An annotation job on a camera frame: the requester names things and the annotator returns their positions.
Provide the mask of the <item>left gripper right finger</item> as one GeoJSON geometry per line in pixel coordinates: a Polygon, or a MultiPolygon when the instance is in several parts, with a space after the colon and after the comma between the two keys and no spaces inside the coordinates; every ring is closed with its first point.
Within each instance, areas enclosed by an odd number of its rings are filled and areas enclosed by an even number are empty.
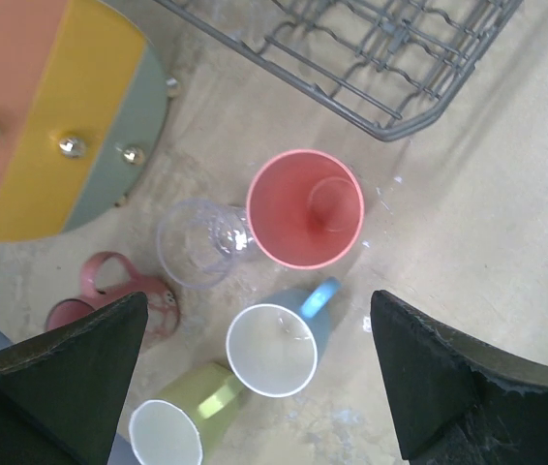
{"type": "Polygon", "coordinates": [[[371,324],[410,464],[548,464],[548,366],[435,320],[387,291],[371,324]]]}

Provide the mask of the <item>light blue mug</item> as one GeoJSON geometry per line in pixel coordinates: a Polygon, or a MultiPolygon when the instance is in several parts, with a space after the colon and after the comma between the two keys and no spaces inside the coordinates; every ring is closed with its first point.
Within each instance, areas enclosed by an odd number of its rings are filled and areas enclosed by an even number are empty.
{"type": "Polygon", "coordinates": [[[340,288],[330,277],[312,292],[285,289],[239,312],[226,338],[239,380],[270,398],[293,396],[309,385],[331,334],[327,304],[340,288]]]}

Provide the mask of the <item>green faceted mug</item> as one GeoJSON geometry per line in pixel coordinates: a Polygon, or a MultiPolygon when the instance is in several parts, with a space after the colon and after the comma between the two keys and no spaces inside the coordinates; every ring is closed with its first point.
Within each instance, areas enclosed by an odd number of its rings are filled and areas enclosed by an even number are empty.
{"type": "Polygon", "coordinates": [[[225,366],[192,369],[142,402],[129,421],[141,464],[203,464],[237,417],[244,384],[225,366]]]}

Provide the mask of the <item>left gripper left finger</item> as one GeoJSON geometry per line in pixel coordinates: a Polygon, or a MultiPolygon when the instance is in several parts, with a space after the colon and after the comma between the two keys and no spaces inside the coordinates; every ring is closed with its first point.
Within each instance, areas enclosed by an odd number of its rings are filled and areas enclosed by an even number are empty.
{"type": "Polygon", "coordinates": [[[148,320],[143,293],[0,351],[0,464],[105,464],[148,320]]]}

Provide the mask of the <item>clear plastic cup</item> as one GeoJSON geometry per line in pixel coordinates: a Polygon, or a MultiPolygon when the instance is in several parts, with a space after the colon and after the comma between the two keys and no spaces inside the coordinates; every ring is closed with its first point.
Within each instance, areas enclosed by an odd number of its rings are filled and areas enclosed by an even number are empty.
{"type": "Polygon", "coordinates": [[[183,287],[208,289],[258,255],[243,206],[186,199],[171,207],[156,233],[156,250],[167,275],[183,287]]]}

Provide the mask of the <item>pink handleless tumbler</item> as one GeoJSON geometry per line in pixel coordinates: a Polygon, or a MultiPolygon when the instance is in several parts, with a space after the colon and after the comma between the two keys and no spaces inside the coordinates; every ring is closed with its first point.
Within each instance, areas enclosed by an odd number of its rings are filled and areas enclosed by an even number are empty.
{"type": "Polygon", "coordinates": [[[365,201],[350,169],[314,149],[281,153],[255,175],[246,200],[259,249],[295,269],[334,264],[360,235],[365,201]]]}

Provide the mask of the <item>pink floral mug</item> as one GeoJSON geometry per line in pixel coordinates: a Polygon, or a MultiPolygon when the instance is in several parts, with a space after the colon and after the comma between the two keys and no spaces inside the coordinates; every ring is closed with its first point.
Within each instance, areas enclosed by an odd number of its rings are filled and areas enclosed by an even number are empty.
{"type": "Polygon", "coordinates": [[[98,252],[81,267],[79,274],[80,295],[55,304],[46,317],[45,331],[54,330],[86,317],[126,295],[144,293],[147,298],[148,320],[141,349],[148,350],[169,338],[179,327],[181,313],[174,293],[162,279],[143,275],[127,257],[116,252],[98,252]],[[117,261],[127,273],[128,279],[120,284],[99,288],[97,275],[109,260],[117,261]]]}

